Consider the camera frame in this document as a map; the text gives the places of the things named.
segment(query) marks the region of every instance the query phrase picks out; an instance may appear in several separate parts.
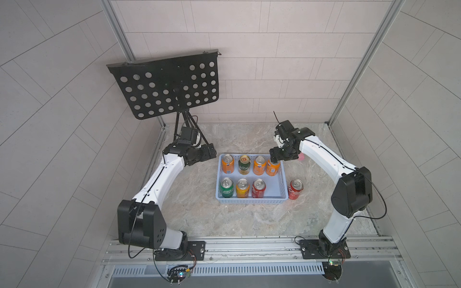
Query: tiled wall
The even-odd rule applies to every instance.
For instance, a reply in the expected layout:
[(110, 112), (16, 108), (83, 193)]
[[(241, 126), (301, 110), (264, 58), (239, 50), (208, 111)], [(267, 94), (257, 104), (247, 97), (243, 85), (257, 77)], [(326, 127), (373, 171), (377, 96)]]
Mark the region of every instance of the tiled wall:
[(235, 123), (329, 120), (390, 2), (112, 4), (137, 58), (219, 49), (220, 100), (191, 113)]
[[(419, 287), (461, 287), (461, 1), (407, 0), (333, 132)], [(370, 205), (384, 212), (379, 196)]]
[(99, 1), (0, 1), (0, 39), (0, 287), (82, 288), (158, 121), (106, 68), (125, 57)]

